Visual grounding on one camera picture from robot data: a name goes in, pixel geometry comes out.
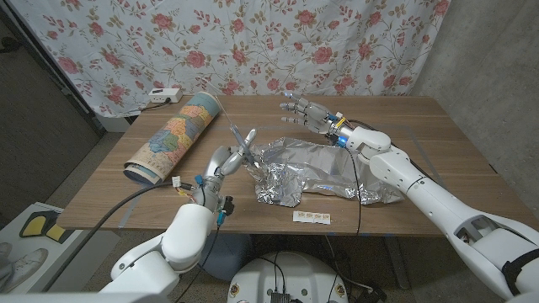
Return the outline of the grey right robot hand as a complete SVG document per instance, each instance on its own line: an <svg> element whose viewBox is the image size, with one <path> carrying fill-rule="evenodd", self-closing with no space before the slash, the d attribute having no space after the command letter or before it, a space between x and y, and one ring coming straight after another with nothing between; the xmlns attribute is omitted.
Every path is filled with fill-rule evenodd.
<svg viewBox="0 0 539 303"><path fill-rule="evenodd" d="M313 133L326 136L335 145L339 138L335 129L338 122L336 115L332 114L323 105L310 102L299 95L287 93L286 97L291 101L281 103L280 108L293 113L295 116L282 117L282 121L302 125Z"/></svg>

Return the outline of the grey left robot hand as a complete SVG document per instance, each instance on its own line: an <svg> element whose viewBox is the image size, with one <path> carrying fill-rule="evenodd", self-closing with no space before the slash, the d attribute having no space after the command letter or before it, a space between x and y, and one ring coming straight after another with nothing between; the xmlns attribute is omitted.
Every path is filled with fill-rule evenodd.
<svg viewBox="0 0 539 303"><path fill-rule="evenodd" d="M238 146L219 146L201 176L196 176L198 186L193 191L195 204L206 207L212 212L218 211L225 204L220 195L224 178L233 175L245 162L253 164L250 146L257 135L252 129L245 138L239 136Z"/></svg>

